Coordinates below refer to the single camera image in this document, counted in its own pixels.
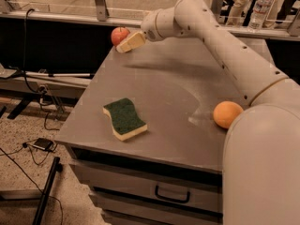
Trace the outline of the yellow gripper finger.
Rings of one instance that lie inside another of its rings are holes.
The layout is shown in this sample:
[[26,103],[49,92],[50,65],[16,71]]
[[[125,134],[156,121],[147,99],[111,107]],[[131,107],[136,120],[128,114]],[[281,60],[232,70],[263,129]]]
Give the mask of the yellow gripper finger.
[[145,36],[141,31],[129,34],[124,40],[122,40],[117,46],[116,50],[119,53],[127,53],[134,49],[137,49],[145,44]]

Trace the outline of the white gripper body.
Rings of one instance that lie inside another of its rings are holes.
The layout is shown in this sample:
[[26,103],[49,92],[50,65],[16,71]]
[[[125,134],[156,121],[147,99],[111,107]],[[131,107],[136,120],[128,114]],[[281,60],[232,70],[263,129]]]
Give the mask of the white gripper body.
[[160,35],[157,30],[157,15],[158,11],[148,13],[142,20],[141,29],[145,37],[150,41],[159,41]]

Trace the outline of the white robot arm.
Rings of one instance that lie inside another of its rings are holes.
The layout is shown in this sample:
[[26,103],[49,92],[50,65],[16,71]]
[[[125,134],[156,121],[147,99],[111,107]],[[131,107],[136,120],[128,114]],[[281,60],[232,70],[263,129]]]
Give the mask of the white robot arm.
[[223,146],[223,224],[300,225],[299,84],[222,28],[203,0],[150,12],[117,49],[165,38],[199,39],[239,95],[243,111]]

